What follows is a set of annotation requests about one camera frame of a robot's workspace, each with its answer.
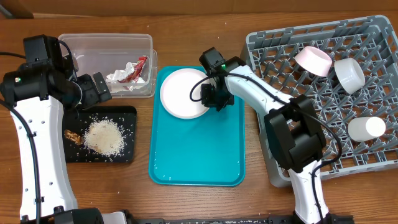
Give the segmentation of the large pink plate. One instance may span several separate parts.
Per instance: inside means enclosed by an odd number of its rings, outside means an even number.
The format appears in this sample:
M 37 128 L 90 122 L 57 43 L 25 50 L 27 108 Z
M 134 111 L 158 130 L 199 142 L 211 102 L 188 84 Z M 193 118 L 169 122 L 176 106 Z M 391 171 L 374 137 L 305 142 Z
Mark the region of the large pink plate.
M 182 68 L 172 72 L 162 83 L 160 100 L 165 110 L 180 119 L 194 119 L 205 114 L 209 107 L 203 106 L 201 101 L 201 87 L 194 85 L 206 77 L 205 73 L 194 68 Z

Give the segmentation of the red snack wrapper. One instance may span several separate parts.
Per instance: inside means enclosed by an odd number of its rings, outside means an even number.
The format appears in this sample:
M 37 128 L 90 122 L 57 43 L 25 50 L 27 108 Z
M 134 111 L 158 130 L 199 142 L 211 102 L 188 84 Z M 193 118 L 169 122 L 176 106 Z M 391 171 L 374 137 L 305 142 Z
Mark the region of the red snack wrapper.
M 136 63 L 128 62 L 126 68 L 122 71 L 119 83 L 136 82 L 141 77 L 142 70 L 147 62 L 148 57 L 139 57 Z

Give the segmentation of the teal serving tray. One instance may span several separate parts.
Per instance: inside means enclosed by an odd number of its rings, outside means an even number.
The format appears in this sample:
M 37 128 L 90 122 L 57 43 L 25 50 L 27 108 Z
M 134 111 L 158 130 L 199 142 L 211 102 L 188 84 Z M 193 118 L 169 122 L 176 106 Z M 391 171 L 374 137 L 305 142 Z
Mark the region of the teal serving tray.
M 157 74 L 149 175 L 161 185 L 209 185 L 233 187 L 245 177 L 244 101 L 221 111 L 209 109 L 195 119 L 179 119 L 162 106 L 160 88 L 178 66 Z

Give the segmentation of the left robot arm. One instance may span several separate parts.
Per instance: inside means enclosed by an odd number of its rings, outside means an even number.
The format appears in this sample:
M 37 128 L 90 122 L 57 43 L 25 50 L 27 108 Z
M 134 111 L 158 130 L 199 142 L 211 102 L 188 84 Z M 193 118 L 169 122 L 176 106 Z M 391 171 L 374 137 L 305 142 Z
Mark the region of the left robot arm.
M 72 80 L 50 62 L 26 63 L 5 74 L 4 100 L 16 126 L 22 168 L 21 223 L 130 223 L 128 212 L 79 209 L 68 178 L 63 146 L 65 110 L 111 99 L 99 73 Z

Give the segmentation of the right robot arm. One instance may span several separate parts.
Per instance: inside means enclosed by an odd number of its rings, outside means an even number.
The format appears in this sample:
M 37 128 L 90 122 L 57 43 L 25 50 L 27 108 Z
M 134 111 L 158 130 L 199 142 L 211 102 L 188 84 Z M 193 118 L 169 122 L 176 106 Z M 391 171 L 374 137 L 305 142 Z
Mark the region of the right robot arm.
M 261 115 L 268 148 L 290 176 L 295 218 L 301 223 L 323 223 L 329 209 L 318 167 L 326 139 L 310 99 L 276 90 L 238 57 L 202 55 L 199 61 L 210 81 L 199 83 L 201 103 L 221 110 L 238 96 Z

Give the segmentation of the white napkin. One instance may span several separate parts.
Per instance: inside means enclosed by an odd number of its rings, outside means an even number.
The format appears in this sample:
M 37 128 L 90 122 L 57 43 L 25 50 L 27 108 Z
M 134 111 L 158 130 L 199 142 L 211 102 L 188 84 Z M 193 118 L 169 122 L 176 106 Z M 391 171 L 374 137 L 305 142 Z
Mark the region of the white napkin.
M 139 61 L 136 63 L 128 62 L 126 68 L 123 70 L 115 70 L 106 76 L 105 82 L 110 84 L 110 92 L 117 93 L 120 91 L 133 91 L 134 89 L 142 88 L 145 83 L 141 77 L 142 69 L 145 62 Z

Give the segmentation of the clear plastic bin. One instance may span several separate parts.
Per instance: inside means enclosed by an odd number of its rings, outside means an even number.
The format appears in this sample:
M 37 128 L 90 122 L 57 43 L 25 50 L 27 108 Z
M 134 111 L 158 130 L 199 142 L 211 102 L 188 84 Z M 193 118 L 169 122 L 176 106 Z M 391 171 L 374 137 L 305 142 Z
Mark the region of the clear plastic bin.
M 125 69 L 128 62 L 136 63 L 139 57 L 147 56 L 141 75 L 145 81 L 142 88 L 111 95 L 113 98 L 148 98 L 154 95 L 157 53 L 149 34 L 62 34 L 58 39 L 72 51 L 77 76 L 100 72 L 106 79 L 115 70 Z

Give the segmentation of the grey bowl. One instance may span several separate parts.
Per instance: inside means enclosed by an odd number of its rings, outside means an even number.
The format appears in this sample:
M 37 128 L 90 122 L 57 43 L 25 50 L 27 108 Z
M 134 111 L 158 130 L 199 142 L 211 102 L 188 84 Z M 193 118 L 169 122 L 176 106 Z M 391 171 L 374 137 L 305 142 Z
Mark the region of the grey bowl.
M 338 81 L 348 94 L 352 95 L 365 85 L 364 73 L 355 59 L 337 60 L 334 69 Z

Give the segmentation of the pink bowl with rice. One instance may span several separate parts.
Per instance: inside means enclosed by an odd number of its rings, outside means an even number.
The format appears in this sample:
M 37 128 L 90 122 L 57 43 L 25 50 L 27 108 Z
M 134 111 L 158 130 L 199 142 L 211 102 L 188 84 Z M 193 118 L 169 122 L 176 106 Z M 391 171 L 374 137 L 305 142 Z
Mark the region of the pink bowl with rice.
M 326 77 L 332 65 L 327 53 L 312 46 L 304 47 L 294 59 L 306 71 L 319 77 Z

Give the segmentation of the small white cup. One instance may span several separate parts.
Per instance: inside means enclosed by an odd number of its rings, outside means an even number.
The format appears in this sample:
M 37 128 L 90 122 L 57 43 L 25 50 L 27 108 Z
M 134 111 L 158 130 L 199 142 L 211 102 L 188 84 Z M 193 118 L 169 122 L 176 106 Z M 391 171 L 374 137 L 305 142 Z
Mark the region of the small white cup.
M 357 142 L 372 140 L 382 136 L 386 131 L 385 122 L 378 117 L 360 117 L 348 124 L 350 138 Z

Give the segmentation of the brown food scrap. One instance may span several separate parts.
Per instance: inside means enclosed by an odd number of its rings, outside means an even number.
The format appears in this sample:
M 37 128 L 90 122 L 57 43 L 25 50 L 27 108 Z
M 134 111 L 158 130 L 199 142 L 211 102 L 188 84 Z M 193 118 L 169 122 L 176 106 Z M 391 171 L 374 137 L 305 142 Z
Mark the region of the brown food scrap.
M 74 133 L 71 130 L 64 130 L 64 136 L 67 140 L 74 142 L 78 146 L 83 144 L 83 138 L 79 134 Z

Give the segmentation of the pile of rice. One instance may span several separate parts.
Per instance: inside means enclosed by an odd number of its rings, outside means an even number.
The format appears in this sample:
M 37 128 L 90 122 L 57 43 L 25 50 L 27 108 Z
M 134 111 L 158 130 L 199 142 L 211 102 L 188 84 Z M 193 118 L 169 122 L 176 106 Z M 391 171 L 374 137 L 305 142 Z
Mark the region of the pile of rice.
M 119 154 L 126 145 L 122 127 L 108 119 L 91 123 L 83 135 L 83 144 L 105 156 Z

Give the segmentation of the black tray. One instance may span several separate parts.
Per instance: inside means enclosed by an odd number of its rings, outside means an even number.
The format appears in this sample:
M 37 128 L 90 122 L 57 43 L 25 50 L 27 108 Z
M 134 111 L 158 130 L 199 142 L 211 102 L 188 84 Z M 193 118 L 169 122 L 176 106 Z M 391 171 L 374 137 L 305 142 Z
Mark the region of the black tray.
M 63 117 L 63 132 L 68 129 L 83 137 L 88 126 L 101 120 L 111 120 L 122 127 L 124 149 L 117 155 L 105 156 L 82 145 L 67 140 L 63 134 L 65 159 L 68 163 L 113 162 L 129 163 L 134 157 L 137 111 L 133 106 L 96 106 L 85 111 L 67 112 Z

